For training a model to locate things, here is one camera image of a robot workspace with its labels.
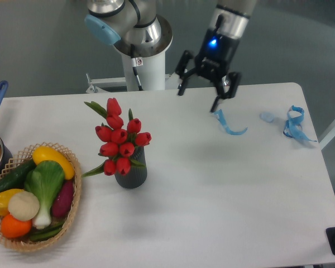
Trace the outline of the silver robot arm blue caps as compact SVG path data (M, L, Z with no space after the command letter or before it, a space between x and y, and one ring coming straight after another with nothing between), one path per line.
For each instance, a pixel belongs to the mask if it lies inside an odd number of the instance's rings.
M175 68L178 95L192 75L216 89L211 107L235 96L241 73L229 66L252 15L256 1L218 1L197 55L185 50ZM88 1L84 22L100 42L121 54L129 91L165 89L165 52L173 40L170 24L157 15L155 1Z

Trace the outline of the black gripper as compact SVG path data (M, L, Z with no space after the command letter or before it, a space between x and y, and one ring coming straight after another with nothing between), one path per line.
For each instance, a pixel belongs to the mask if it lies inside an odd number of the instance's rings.
M219 101L234 98L242 73L228 71L239 43L239 39L221 33L206 33L195 58L191 51L185 50L175 68L175 74L179 76L178 96L184 95L190 76L196 72L197 76L211 81L216 88L217 96L210 109L211 113L217 110ZM192 59L195 67L186 71ZM226 75L227 86L222 79Z

